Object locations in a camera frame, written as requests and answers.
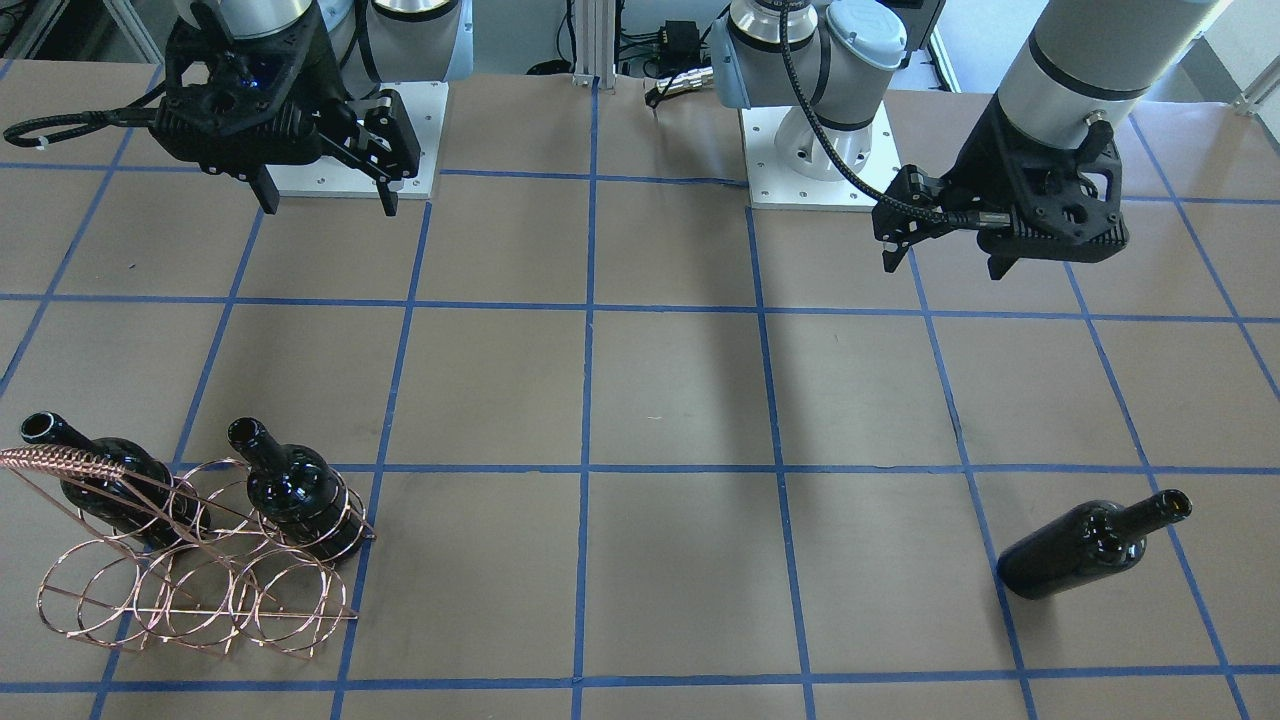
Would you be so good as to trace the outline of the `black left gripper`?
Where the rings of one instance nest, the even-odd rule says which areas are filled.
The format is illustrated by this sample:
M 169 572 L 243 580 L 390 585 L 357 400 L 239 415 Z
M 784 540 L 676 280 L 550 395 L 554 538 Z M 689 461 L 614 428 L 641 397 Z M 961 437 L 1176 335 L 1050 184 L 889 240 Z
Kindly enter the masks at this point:
M 954 231 L 975 232 L 992 281 L 1020 259 L 1101 263 L 1130 242 L 1121 181 L 1108 120 L 1089 123 L 1075 147 L 1056 149 L 1018 129 L 993 99 L 947 173 L 905 164 L 873 208 L 884 272 L 893 274 L 911 246 Z

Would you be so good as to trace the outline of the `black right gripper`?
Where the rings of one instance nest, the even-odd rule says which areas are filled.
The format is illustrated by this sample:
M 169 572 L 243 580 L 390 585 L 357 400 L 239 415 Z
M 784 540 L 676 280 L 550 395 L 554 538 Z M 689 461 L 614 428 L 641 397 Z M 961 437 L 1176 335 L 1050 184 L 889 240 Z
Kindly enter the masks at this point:
M 180 5 L 165 46 L 154 138 L 174 159 L 250 178 L 266 215 L 279 190 L 268 165 L 337 158 L 360 129 L 317 5 Z M 387 217 L 401 174 L 375 179 Z

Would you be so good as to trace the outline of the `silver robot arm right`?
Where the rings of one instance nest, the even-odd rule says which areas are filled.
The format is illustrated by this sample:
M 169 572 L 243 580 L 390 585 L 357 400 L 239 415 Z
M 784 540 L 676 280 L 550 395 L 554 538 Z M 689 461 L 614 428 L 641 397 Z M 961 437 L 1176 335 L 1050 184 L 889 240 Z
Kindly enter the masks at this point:
M 178 1 L 148 132 L 174 159 L 247 184 L 273 214 L 275 169 L 319 167 L 319 193 L 362 176 L 393 217 L 429 181 L 426 87 L 474 72 L 470 1 Z

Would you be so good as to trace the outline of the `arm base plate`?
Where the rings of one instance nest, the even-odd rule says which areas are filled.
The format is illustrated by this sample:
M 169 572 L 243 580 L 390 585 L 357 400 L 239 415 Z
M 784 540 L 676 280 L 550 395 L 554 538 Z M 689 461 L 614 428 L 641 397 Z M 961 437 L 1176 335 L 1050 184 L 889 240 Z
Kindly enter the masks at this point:
M 870 211 L 876 200 L 849 182 L 797 108 L 740 111 L 750 205 L 758 210 Z M 840 158 L 884 192 L 901 163 L 886 105 L 860 129 L 827 129 Z
M 268 167 L 279 195 L 378 199 L 369 172 L 388 169 L 387 187 L 398 199 L 431 199 L 449 96 L 451 85 L 443 82 L 393 83 L 372 100 L 353 102 L 360 129 L 337 158 Z

